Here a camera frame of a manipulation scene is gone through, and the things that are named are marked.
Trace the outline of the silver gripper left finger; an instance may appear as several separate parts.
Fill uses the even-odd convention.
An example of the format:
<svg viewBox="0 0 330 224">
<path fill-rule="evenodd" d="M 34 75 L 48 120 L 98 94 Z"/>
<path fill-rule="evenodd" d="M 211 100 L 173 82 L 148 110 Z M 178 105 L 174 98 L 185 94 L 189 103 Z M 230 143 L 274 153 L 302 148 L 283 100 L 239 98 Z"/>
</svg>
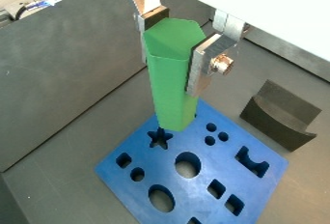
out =
<svg viewBox="0 0 330 224">
<path fill-rule="evenodd" d="M 158 22 L 169 17 L 169 8 L 161 0 L 131 0 L 134 19 L 139 33 L 143 34 Z"/>
</svg>

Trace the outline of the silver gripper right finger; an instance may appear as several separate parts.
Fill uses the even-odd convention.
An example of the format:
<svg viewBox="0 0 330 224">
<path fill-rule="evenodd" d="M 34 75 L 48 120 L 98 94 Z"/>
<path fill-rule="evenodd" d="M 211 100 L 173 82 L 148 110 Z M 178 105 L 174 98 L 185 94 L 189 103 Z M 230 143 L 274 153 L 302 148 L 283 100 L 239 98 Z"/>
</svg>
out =
<svg viewBox="0 0 330 224">
<path fill-rule="evenodd" d="M 223 11 L 215 10 L 213 28 L 215 32 L 193 47 L 186 84 L 186 93 L 191 97 L 202 94 L 214 73 L 226 75 L 230 72 L 234 66 L 231 53 L 249 31 L 249 24 Z"/>
</svg>

